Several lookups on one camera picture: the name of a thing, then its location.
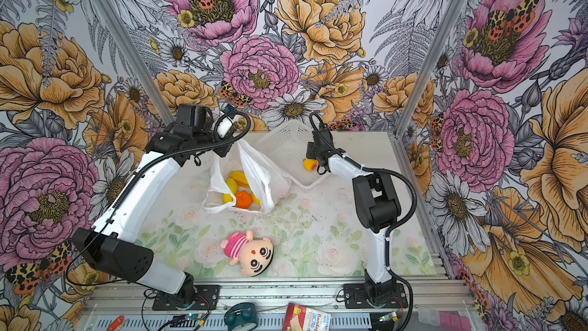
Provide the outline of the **white plastic bag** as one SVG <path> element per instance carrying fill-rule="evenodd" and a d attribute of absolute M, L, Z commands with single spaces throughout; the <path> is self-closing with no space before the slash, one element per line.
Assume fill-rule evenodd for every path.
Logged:
<path fill-rule="evenodd" d="M 250 188 L 239 186 L 239 191 L 249 192 L 253 198 L 254 203 L 248 209 L 235 207 L 235 195 L 226 184 L 233 171 L 242 171 L 249 182 Z M 228 209 L 269 213 L 288 195 L 292 185 L 281 168 L 245 141 L 236 142 L 224 158 L 214 156 L 210 172 L 210 185 L 203 202 L 209 213 Z M 223 194 L 230 194 L 233 202 L 224 203 Z"/>

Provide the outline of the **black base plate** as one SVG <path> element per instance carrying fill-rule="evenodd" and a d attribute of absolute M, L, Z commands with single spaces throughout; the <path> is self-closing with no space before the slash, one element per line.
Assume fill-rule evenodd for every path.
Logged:
<path fill-rule="evenodd" d="M 343 297 L 347 309 L 408 308 L 408 292 L 397 280 L 385 283 L 345 283 Z"/>
<path fill-rule="evenodd" d="M 167 294 L 159 291 L 153 302 L 154 311 L 215 310 L 220 297 L 218 285 L 194 285 L 187 293 Z"/>

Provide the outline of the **pink plastic box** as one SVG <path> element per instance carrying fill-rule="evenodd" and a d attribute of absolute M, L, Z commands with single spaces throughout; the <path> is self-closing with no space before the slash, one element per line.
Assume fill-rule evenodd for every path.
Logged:
<path fill-rule="evenodd" d="M 446 311 L 420 308 L 418 310 L 418 319 L 421 323 L 426 323 L 431 326 L 437 326 L 444 329 L 458 331 L 472 330 L 472 324 L 469 318 Z"/>

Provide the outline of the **orange round fruit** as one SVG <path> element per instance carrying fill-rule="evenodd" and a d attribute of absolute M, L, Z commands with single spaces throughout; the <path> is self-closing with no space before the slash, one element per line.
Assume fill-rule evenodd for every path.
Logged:
<path fill-rule="evenodd" d="M 249 192 L 246 192 L 246 191 L 238 191 L 235 194 L 235 198 L 236 198 L 236 203 L 235 203 L 236 208 L 248 209 L 254 203 L 252 196 L 250 195 Z"/>

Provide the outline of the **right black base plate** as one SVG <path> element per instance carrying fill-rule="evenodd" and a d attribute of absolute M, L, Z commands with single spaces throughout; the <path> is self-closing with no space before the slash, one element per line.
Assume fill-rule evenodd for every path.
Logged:
<path fill-rule="evenodd" d="M 343 297 L 347 309 L 408 308 L 408 292 L 397 280 L 385 283 L 345 283 Z"/>

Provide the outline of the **yellow mango fruit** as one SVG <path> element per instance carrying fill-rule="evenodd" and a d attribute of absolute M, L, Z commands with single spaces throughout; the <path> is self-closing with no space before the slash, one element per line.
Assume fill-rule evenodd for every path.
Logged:
<path fill-rule="evenodd" d="M 239 185 L 233 178 L 227 179 L 226 184 L 228 188 L 231 190 L 232 194 L 236 195 L 239 192 Z"/>

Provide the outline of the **green circuit board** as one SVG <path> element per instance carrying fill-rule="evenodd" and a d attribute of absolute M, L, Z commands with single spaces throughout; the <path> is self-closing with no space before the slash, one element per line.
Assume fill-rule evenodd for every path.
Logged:
<path fill-rule="evenodd" d="M 196 326 L 197 323 L 203 324 L 207 320 L 208 316 L 208 313 L 182 314 L 174 316 L 172 321 L 173 323 L 178 323 L 180 327 Z"/>

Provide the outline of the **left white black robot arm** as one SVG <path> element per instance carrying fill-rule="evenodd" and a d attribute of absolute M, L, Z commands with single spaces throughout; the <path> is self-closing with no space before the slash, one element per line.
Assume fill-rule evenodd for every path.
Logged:
<path fill-rule="evenodd" d="M 89 229 L 72 237 L 79 256 L 94 270 L 129 283 L 138 283 L 167 294 L 180 307 L 196 299 L 194 278 L 155 258 L 154 252 L 136 240 L 157 198 L 169 180 L 189 159 L 213 151 L 225 156 L 231 149 L 226 139 L 234 133 L 236 110 L 227 106 L 218 119 L 209 107 L 182 104 L 176 120 L 156 133 L 134 173 L 107 210 Z"/>

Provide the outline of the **yellow peach with blush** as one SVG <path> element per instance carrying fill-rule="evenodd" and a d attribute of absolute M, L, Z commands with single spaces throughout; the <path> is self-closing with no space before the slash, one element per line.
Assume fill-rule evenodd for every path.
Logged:
<path fill-rule="evenodd" d="M 310 173 L 315 172 L 318 167 L 319 163 L 315 159 L 305 159 L 303 162 L 303 168 Z"/>

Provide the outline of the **red white bandage box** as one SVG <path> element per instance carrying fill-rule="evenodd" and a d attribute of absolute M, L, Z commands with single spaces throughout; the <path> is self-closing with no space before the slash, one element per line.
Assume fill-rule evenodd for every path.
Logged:
<path fill-rule="evenodd" d="M 332 315 L 311 307 L 289 303 L 282 331 L 330 331 Z"/>

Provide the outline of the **pink plush doll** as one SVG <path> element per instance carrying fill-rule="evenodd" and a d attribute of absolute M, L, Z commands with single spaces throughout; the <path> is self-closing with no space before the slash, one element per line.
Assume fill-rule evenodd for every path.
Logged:
<path fill-rule="evenodd" d="M 268 238 L 255 239 L 252 231 L 234 232 L 220 244 L 230 266 L 240 265 L 247 277 L 263 274 L 271 265 L 275 250 Z"/>

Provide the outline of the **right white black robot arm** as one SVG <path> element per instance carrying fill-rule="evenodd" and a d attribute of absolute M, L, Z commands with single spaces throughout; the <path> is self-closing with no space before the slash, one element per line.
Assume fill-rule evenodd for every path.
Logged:
<path fill-rule="evenodd" d="M 391 174 L 361 165 L 335 148 L 327 128 L 314 130 L 312 138 L 306 156 L 352 184 L 356 215 L 371 233 L 364 291 L 371 304 L 380 306 L 398 290 L 398 281 L 390 273 L 389 228 L 398 223 L 401 206 Z"/>

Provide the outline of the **white plastic mesh basket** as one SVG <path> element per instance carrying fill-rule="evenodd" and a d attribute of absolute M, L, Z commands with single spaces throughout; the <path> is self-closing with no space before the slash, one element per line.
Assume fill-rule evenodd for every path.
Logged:
<path fill-rule="evenodd" d="M 291 120 L 261 137 L 254 147 L 280 167 L 294 184 L 309 190 L 331 176 L 311 173 L 303 167 L 307 144 L 313 141 L 312 131 L 306 124 Z"/>

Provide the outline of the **teal tape roll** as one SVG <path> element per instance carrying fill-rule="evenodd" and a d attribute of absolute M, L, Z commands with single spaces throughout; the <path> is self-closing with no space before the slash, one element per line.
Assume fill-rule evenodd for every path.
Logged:
<path fill-rule="evenodd" d="M 228 331 L 251 331 L 258 327 L 257 307 L 246 302 L 232 306 L 224 315 L 224 324 Z"/>

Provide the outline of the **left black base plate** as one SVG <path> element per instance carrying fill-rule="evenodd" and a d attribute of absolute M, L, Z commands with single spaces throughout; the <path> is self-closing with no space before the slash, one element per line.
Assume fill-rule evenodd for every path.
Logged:
<path fill-rule="evenodd" d="M 187 293 L 167 294 L 159 291 L 153 302 L 154 311 L 215 310 L 220 297 L 218 285 L 194 285 Z"/>

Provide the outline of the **red handled tool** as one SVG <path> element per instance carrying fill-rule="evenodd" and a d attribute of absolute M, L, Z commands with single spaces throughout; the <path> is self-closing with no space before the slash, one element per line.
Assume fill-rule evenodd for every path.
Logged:
<path fill-rule="evenodd" d="M 126 318 L 119 316 L 107 327 L 107 331 L 119 331 L 125 324 Z"/>

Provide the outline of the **aluminium front rail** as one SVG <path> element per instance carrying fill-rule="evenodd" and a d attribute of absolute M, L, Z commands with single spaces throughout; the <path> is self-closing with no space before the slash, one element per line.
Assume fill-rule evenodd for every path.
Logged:
<path fill-rule="evenodd" d="M 466 283 L 446 277 L 409 277 L 407 284 L 397 284 L 394 294 L 368 301 L 367 286 L 359 278 L 303 278 L 303 279 L 237 279 L 199 280 L 194 283 L 199 298 L 194 303 L 198 310 L 221 312 L 243 302 L 253 302 L 262 310 L 280 308 L 287 303 L 298 303 L 314 308 L 343 312 L 347 309 L 369 310 L 380 307 L 392 310 L 403 302 L 410 306 L 435 310 L 458 311 L 473 306 Z M 136 315 L 145 307 L 148 314 L 177 311 L 171 297 L 158 295 L 145 299 L 144 288 L 137 284 L 108 284 L 96 288 L 90 296 L 86 314 Z"/>

